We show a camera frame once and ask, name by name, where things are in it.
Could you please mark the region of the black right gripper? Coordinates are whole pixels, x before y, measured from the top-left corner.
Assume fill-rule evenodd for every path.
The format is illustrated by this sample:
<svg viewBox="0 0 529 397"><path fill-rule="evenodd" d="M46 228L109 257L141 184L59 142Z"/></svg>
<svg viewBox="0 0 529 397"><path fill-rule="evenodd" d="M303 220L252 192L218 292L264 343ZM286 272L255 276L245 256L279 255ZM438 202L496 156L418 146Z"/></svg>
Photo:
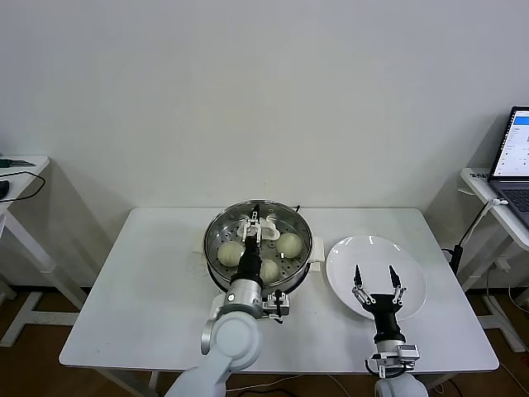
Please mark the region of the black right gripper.
<svg viewBox="0 0 529 397"><path fill-rule="evenodd" d="M363 286L360 268L355 266L355 275L353 278L352 293L362 306L366 306L366 311L374 316L376 334L375 342L384 341L404 341L401 329L398 326L396 313L400 310L402 298L407 291L403 287L400 276L392 265L388 266L390 279L393 286L393 295L391 294L368 294Z"/></svg>

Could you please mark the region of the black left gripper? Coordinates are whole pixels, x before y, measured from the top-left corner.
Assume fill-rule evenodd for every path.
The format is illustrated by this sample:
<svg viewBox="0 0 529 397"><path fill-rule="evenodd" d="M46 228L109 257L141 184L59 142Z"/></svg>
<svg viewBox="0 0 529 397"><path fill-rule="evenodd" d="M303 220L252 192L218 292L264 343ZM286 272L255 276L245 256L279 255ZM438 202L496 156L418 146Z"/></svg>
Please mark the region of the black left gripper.
<svg viewBox="0 0 529 397"><path fill-rule="evenodd" d="M260 205L256 204L252 208L250 216L243 223L242 241L245 243L245 250L239 260L235 280L251 280L258 285L264 284L260 277L262 260L259 244L261 238Z"/></svg>

